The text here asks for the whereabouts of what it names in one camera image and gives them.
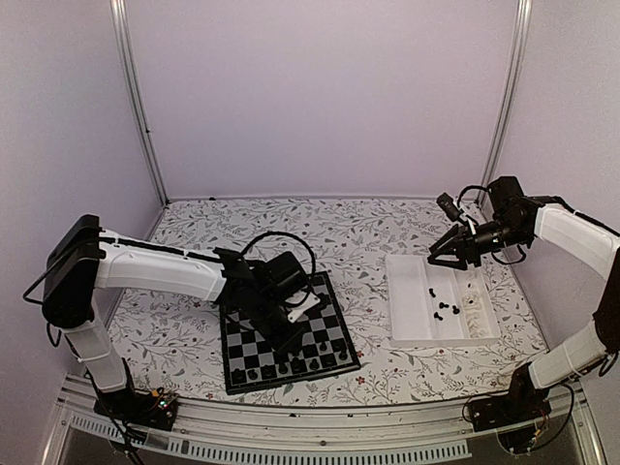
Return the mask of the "black chess bishop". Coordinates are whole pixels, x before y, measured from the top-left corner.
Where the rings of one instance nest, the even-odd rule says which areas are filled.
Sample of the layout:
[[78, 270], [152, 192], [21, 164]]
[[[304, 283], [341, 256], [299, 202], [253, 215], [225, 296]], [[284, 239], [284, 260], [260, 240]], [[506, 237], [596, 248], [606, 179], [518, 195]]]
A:
[[261, 375], [263, 380], [270, 380], [276, 377], [273, 365], [265, 365], [261, 367]]

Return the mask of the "black and white chessboard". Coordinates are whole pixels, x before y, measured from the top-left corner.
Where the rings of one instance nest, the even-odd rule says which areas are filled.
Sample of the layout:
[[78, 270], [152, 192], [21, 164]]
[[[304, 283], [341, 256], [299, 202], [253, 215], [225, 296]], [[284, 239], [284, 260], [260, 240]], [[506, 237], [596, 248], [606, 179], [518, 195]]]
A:
[[300, 318], [258, 332], [241, 312], [220, 317], [228, 395], [278, 388], [357, 371], [361, 367], [329, 274], [312, 279], [320, 299]]

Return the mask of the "white plastic compartment tray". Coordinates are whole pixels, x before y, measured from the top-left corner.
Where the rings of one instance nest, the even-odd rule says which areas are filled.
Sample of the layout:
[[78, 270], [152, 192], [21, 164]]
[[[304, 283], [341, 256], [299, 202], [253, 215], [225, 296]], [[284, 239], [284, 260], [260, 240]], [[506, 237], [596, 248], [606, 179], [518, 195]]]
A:
[[[392, 347], [473, 347], [499, 341], [501, 331], [480, 269], [454, 270], [402, 255], [387, 256], [386, 269]], [[440, 309], [440, 301], [449, 308]], [[459, 314], [452, 313], [453, 306], [460, 308]], [[444, 319], [435, 319], [435, 312]]]

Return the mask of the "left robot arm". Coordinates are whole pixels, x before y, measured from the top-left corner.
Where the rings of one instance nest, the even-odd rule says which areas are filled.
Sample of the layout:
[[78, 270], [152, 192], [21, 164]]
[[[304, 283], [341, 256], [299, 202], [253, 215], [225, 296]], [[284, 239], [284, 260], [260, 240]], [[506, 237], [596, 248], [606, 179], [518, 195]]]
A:
[[97, 289], [139, 289], [187, 295], [238, 311], [270, 347], [288, 352], [301, 338], [300, 317], [317, 306], [312, 272], [291, 252], [264, 262], [244, 251], [215, 248], [193, 252], [137, 240], [101, 227], [84, 214], [49, 254], [46, 269], [23, 294], [32, 292], [51, 326], [59, 328], [88, 369], [102, 404], [124, 420], [137, 419], [161, 403], [135, 391], [127, 362], [112, 347], [92, 297]]

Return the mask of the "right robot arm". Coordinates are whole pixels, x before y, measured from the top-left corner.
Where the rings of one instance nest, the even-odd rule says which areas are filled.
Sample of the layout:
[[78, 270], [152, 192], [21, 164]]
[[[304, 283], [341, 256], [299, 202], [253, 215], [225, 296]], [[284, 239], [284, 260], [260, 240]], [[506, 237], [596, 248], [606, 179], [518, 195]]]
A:
[[452, 221], [451, 229], [429, 249], [427, 261], [458, 270], [480, 266], [485, 255], [507, 248], [545, 251], [549, 263], [536, 260], [518, 275], [540, 302], [559, 297], [570, 309], [579, 304], [577, 289], [597, 280], [587, 292], [588, 310], [560, 328], [573, 331], [546, 354], [517, 368], [501, 414], [521, 422], [535, 411], [550, 388], [593, 370], [604, 376], [619, 359], [619, 233], [571, 207], [559, 196], [528, 196], [514, 176], [501, 176], [481, 187], [491, 206], [491, 219], [469, 218], [461, 200], [447, 193], [436, 203]]

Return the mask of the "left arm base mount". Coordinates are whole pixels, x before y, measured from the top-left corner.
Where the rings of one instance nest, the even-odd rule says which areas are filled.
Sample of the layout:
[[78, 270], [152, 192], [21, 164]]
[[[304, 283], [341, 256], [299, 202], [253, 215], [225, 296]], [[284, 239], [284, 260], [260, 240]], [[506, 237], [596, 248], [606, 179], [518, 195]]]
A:
[[128, 388], [115, 392], [95, 389], [97, 401], [94, 412], [118, 420], [148, 428], [172, 431], [178, 402], [177, 395], [161, 387], [150, 392], [138, 392]]

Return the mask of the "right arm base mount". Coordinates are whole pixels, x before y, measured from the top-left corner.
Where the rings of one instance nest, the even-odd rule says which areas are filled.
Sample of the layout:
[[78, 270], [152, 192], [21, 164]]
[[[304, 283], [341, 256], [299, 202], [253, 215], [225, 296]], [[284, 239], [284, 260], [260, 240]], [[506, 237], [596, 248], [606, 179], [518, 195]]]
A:
[[548, 430], [551, 407], [548, 390], [512, 395], [472, 396], [464, 404], [461, 414], [471, 423], [475, 432], [482, 432], [527, 422], [526, 426], [501, 432], [500, 446], [513, 455], [533, 451]]

